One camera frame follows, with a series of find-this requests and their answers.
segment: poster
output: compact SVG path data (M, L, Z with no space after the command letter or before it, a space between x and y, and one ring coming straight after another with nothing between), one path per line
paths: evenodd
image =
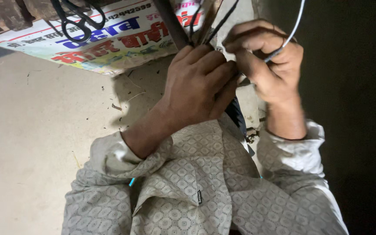
M198 6L199 0L181 0L175 3L176 16L187 32ZM86 42L75 43L68 40L62 34L59 20L51 21L59 32L44 20L37 20L31 28L0 34L0 47L111 76L177 52L151 0L122 0L102 7L102 10L106 23L100 30L85 24L92 31ZM95 22L102 20L96 10L86 14ZM195 30L201 27L203 18L201 10L194 22ZM68 19L75 22L80 20L77 16ZM66 28L71 37L83 36L83 32L72 24L68 24Z

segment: beige printed shirt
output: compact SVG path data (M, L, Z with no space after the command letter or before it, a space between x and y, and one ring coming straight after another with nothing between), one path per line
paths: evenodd
M302 141L261 132L268 179L226 114L174 133L145 160L120 132L98 138L65 196L62 234L348 234L323 178L323 128L307 127Z

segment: cable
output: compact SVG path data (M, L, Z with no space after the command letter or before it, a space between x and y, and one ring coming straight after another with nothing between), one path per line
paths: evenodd
M236 2L233 4L232 8L230 8L230 10L228 10L227 14L223 17L223 19L218 23L217 27L213 30L213 32L211 33L211 35L208 37L208 40L206 41L205 44L208 44L210 43L210 41L213 39L213 37L216 35L216 33L220 30L220 28L223 26L224 22L226 22L226 20L228 19L228 17L232 14L232 12L234 11L234 9L236 8L237 6L237 3L239 2L239 0L236 0Z
M194 22L197 20L197 15L198 15L198 12L201 9L201 6L202 6L202 4L200 3L200 6L198 7L198 9L196 10L196 12L192 16L191 22L189 24L189 43L190 43L191 46L194 46L194 43L192 41L192 36L194 35Z
M284 42L284 44L279 49L273 51L268 57L266 57L264 59L265 63L268 63L274 56L278 55L282 51L282 49L284 49L284 47L290 42L292 37L294 36L295 31L298 28L298 24L300 23L300 20L301 20L302 10L304 9L304 2L305 1L306 0L301 0L301 6L300 6L300 11L298 12L297 21L295 22L295 26L292 29L290 36L287 38L287 40Z

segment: black scissors handle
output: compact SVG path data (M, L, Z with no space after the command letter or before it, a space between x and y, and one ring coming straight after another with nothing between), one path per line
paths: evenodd
M94 27L95 29L102 29L104 27L104 24L105 24L105 14L104 12L101 10L101 8L97 7L97 6L93 6L90 4L90 6L92 6L94 9L96 9L102 16L102 21L100 23L97 23L95 22L93 19L91 19L89 16L87 16L86 14L84 14L81 10L80 10L80 7L76 6L75 4L69 2L68 0L62 0L62 3L65 4L65 6L70 9L73 13L75 13L77 16L79 16L81 18L81 20L79 22L75 22L73 20L69 20L68 18L66 18L66 14L65 12L63 11L62 9L62 6L60 5L60 2L59 0L51 0L52 4L53 4L53 7L55 8L56 10L56 13L59 15L59 18L62 22L62 31L63 33L65 34L65 36L73 41L73 42L85 42L87 41L90 37L91 37L91 30L85 26L85 23L87 22L89 25L91 25L92 27ZM69 34L68 34L68 31L66 30L66 25L67 24L73 24L75 25L76 27L78 27L80 30L83 31L84 33L84 36L81 38L81 39L74 39L72 38Z

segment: black wall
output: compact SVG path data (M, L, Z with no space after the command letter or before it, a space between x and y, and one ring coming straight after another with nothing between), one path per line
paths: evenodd
M286 32L299 0L269 0ZM308 118L321 124L326 179L351 234L376 234L376 1L307 0L296 33Z

